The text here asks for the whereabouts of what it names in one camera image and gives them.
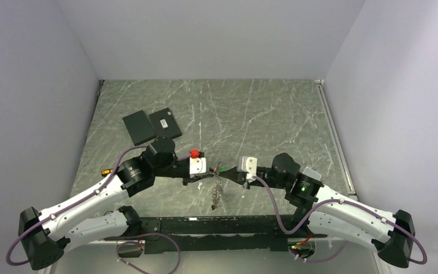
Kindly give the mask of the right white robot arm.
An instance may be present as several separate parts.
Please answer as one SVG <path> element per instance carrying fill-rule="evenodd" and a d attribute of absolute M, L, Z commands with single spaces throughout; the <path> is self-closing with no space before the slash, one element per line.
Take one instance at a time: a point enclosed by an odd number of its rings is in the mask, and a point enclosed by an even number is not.
<path fill-rule="evenodd" d="M 264 187 L 283 233 L 338 237 L 375 251 L 380 259 L 398 268 L 416 262 L 411 253 L 418 240 L 410 213 L 382 211 L 342 195 L 323 184 L 320 174 L 311 168 L 301 172 L 300 165 L 287 153 L 276 155 L 271 167 L 260 167 L 257 162 L 254 157 L 243 156 L 237 167 L 221 171 L 219 176 L 245 188 Z M 274 188 L 285 190 L 285 199 L 296 207 L 291 224 L 281 219 Z"/>

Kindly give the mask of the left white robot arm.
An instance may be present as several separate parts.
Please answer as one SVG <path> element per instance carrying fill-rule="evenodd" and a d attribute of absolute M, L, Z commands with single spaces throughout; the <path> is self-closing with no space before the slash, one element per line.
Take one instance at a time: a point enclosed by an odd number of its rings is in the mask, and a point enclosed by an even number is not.
<path fill-rule="evenodd" d="M 101 208 L 125 201 L 154 185 L 157 177 L 202 179 L 209 175 L 204 152 L 191 150 L 182 158 L 166 137 L 140 145 L 140 155 L 119 156 L 111 172 L 83 192 L 45 209 L 29 207 L 19 216 L 18 239 L 6 254 L 9 265 L 28 264 L 33 271 L 47 268 L 66 252 L 107 238 L 137 238 L 142 230 L 138 213 L 122 206 L 103 217 L 92 217 Z"/>

